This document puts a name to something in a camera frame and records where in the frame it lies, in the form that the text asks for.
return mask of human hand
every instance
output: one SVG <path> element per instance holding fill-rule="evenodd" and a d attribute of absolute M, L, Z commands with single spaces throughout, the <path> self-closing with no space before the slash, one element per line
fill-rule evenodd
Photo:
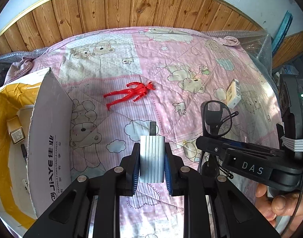
<path fill-rule="evenodd" d="M 299 193 L 289 193 L 286 195 L 276 196 L 273 201 L 267 198 L 267 186 L 259 183 L 256 188 L 256 208 L 270 222 L 272 226 L 276 225 L 276 216 L 291 216 L 295 210 Z M 297 213 L 284 234 L 283 238 L 290 237 L 300 223 L 303 221 L 303 197 L 297 210 Z"/>

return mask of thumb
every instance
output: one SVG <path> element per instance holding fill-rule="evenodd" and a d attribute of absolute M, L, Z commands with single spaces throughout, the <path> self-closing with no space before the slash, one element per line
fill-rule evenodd
<path fill-rule="evenodd" d="M 295 207 L 297 205 L 299 193 L 290 193 L 286 195 L 276 196 L 271 204 L 272 211 L 276 215 L 291 216 L 294 213 Z M 301 199 L 301 203 L 299 205 L 296 216 L 303 215 L 303 197 Z"/>

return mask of fingernail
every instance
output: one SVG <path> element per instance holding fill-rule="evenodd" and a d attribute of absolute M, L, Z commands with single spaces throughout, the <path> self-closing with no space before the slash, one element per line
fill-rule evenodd
<path fill-rule="evenodd" d="M 275 218 L 275 213 L 273 212 L 273 211 L 271 211 L 271 210 L 269 210 L 267 213 L 266 213 L 266 215 L 265 215 L 265 218 L 267 219 L 267 220 L 273 220 L 274 218 Z"/>
<path fill-rule="evenodd" d="M 286 198 L 283 195 L 280 195 L 276 199 L 275 209 L 281 211 L 286 206 Z"/>

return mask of white elastic band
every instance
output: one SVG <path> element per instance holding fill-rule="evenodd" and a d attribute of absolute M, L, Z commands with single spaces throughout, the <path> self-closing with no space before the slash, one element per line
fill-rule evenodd
<path fill-rule="evenodd" d="M 293 140 L 290 138 L 282 137 L 283 145 L 294 151 L 294 152 L 303 152 L 303 139 Z"/>

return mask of white label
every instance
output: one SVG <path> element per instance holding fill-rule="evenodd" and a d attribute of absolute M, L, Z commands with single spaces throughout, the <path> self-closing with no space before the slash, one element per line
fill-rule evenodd
<path fill-rule="evenodd" d="M 21 141 L 23 138 L 24 138 L 24 133 L 22 128 L 19 128 L 18 130 L 13 131 L 11 133 L 11 139 L 13 140 L 14 144 Z"/>

